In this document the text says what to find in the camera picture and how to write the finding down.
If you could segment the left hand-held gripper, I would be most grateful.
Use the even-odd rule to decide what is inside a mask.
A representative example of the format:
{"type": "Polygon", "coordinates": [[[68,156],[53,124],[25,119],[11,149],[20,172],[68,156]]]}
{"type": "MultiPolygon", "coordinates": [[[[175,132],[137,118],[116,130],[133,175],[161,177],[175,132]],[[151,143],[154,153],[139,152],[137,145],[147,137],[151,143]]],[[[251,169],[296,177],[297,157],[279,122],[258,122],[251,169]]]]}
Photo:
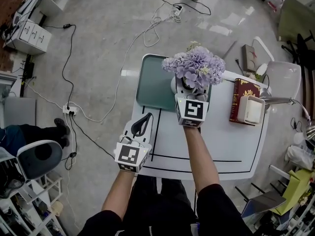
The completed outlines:
{"type": "Polygon", "coordinates": [[[147,113],[125,125],[114,150],[115,162],[121,170],[138,174],[144,166],[152,150],[153,121],[153,115],[147,113]]]}

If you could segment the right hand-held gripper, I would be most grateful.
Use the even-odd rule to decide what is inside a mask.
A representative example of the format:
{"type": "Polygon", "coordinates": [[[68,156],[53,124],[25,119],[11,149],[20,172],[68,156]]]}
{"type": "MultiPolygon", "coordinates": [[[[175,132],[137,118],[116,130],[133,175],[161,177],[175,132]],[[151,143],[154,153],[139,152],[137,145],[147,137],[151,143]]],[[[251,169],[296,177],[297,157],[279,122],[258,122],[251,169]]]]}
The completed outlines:
{"type": "Polygon", "coordinates": [[[181,126],[199,128],[209,110],[211,85],[204,89],[188,89],[184,77],[174,77],[175,111],[181,126]]]}

